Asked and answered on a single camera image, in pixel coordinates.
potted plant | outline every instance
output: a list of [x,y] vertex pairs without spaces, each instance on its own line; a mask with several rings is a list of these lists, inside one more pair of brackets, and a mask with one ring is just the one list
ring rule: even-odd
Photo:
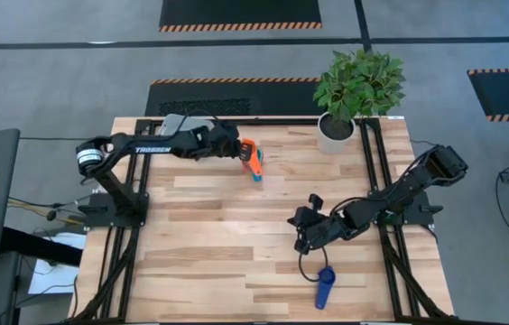
[[335,60],[320,77],[313,96],[326,112],[319,118],[318,145],[322,153],[341,153],[356,125],[353,118],[383,116],[399,106],[403,62],[389,54],[349,54],[333,51]]

wooden tabletop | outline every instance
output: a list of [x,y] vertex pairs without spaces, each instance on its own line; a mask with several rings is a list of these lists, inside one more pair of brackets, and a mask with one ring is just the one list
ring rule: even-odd
[[[135,122],[117,118],[112,133],[131,134]],[[386,117],[381,126],[396,180],[414,158],[407,126],[403,119]],[[317,150],[314,125],[239,126],[239,132],[263,149],[261,183],[253,182],[238,160],[153,156],[151,207],[136,253],[127,321],[391,320],[374,227],[351,241],[339,239],[326,246],[337,281],[327,308],[319,311],[314,307],[317,285],[299,273],[299,254],[293,249],[296,231],[286,222],[297,207],[308,204],[311,193],[325,200],[326,211],[345,198],[366,195],[369,182],[360,133],[344,153],[325,155]],[[375,137],[370,139],[379,184],[384,184]],[[115,168],[121,179],[127,160]],[[435,239],[422,227],[403,229],[415,278],[451,313]],[[106,229],[88,232],[77,281],[79,311],[97,290],[105,239]],[[320,251],[303,257],[310,277],[323,266]],[[403,313],[408,314],[404,283],[398,274],[397,279]],[[116,315],[121,281],[111,315]]]

desk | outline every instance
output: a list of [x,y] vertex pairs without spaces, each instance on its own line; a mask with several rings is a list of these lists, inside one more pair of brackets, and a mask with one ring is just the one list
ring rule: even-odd
[[[135,118],[117,118],[112,133],[131,134],[135,123]],[[381,126],[396,180],[414,159],[407,126],[402,119],[388,118],[381,119]],[[337,281],[327,308],[319,311],[314,308],[316,284],[299,274],[296,232],[286,222],[311,193],[325,200],[324,209],[366,195],[370,187],[358,130],[339,155],[317,150],[314,125],[239,126],[239,131],[264,151],[262,183],[243,173],[237,160],[153,156],[147,190],[151,207],[138,242],[126,320],[392,320],[375,228],[326,247]],[[371,148],[377,165],[375,140]],[[127,164],[124,159],[114,169],[123,180]],[[415,278],[442,310],[452,313],[434,238],[418,226],[403,229]],[[105,240],[106,229],[88,232],[77,281],[79,310],[97,291]],[[320,251],[303,261],[310,276],[324,266]],[[397,281],[407,314],[398,274]],[[111,310],[115,315],[119,288],[121,280]]]

green leaves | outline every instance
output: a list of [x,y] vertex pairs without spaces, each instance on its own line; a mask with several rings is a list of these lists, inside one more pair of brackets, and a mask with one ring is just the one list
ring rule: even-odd
[[335,119],[348,122],[355,116],[386,115],[400,105],[405,97],[400,92],[405,81],[401,60],[388,53],[363,50],[333,51],[333,55],[335,59],[329,71],[321,75],[313,100]]

white paper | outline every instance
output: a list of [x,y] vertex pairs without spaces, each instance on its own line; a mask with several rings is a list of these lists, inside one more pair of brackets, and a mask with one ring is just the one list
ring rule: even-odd
[[[57,243],[84,249],[84,245],[86,244],[86,235],[59,233],[53,237],[52,240]],[[74,283],[74,278],[78,275],[78,270],[79,269],[77,267],[68,265],[56,265],[52,269],[52,266],[50,266],[48,262],[37,260],[34,271],[46,275],[34,273],[28,293],[41,293],[53,285],[72,284]],[[67,286],[62,288],[51,288],[46,293],[74,293],[74,287]]]

